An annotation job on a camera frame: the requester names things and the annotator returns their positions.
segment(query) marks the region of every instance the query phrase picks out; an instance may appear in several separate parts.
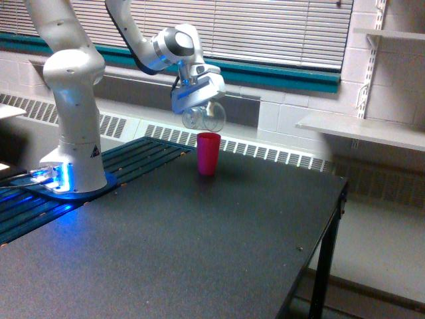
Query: window blinds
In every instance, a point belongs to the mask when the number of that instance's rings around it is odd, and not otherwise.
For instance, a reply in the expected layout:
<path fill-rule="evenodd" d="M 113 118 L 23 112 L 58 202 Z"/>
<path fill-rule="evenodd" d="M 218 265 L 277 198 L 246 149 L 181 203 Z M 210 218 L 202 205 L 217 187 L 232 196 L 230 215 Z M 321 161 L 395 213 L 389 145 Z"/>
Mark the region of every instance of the window blinds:
<path fill-rule="evenodd" d="M 104 0 L 72 0 L 94 43 L 124 47 Z M 196 26 L 205 56 L 340 70 L 353 0 L 133 0 L 146 37 L 179 23 Z M 0 31 L 36 35 L 21 0 L 0 1 Z"/>

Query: table leg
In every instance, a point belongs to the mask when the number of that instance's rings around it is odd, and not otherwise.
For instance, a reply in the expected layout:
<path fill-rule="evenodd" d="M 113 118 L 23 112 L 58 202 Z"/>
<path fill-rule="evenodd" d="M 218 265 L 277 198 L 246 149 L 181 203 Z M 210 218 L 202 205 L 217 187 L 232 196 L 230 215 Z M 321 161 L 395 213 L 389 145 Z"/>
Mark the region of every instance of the table leg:
<path fill-rule="evenodd" d="M 316 277 L 314 281 L 313 297 L 308 314 L 309 319 L 320 319 L 325 304 L 327 283 L 331 272 L 333 251 L 337 240 L 338 225 L 341 219 L 343 198 L 340 199 L 337 211 L 335 212 L 331 224 L 326 230 L 321 240 L 319 262 L 317 264 Z"/>

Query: teal window frame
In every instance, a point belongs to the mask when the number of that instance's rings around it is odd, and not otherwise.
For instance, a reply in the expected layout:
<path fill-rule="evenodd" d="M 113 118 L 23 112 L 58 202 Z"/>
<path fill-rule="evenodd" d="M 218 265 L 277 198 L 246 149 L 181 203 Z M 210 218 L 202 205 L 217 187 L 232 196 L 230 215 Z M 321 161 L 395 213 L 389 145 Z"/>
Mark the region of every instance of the teal window frame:
<path fill-rule="evenodd" d="M 134 67 L 135 62 L 127 48 L 96 45 L 106 62 Z M 51 49 L 40 37 L 0 33 L 0 49 L 34 54 L 52 54 Z M 337 93 L 341 74 L 316 70 L 301 70 L 279 66 L 266 66 L 245 62 L 233 62 L 206 58 L 206 62 L 221 68 L 224 80 L 249 85 L 290 88 L 316 92 Z M 170 66 L 168 72 L 177 72 Z"/>

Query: white shelf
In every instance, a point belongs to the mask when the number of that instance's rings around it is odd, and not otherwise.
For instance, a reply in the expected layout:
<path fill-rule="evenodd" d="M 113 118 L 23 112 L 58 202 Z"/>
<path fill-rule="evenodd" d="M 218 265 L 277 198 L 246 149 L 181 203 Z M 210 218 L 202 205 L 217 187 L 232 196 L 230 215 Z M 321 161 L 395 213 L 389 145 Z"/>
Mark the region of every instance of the white shelf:
<path fill-rule="evenodd" d="M 299 121 L 296 126 L 320 133 L 425 152 L 425 130 L 407 125 L 313 112 Z"/>
<path fill-rule="evenodd" d="M 0 103 L 0 120 L 4 118 L 11 118 L 12 116 L 23 115 L 26 112 L 22 108 Z"/>
<path fill-rule="evenodd" d="M 375 35 L 375 36 L 392 38 L 392 39 L 425 41 L 425 33 L 410 33 L 410 32 L 362 29 L 362 28 L 354 28 L 354 33 L 364 33 L 366 35 Z"/>

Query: red cup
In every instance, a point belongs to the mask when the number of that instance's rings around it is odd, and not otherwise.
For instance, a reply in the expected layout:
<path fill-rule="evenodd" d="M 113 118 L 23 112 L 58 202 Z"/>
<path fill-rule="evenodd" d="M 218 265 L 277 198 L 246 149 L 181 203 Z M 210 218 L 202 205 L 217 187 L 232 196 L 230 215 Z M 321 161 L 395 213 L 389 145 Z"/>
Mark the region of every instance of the red cup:
<path fill-rule="evenodd" d="M 215 133 L 199 133 L 198 171 L 201 175 L 213 176 L 218 162 L 221 136 Z"/>

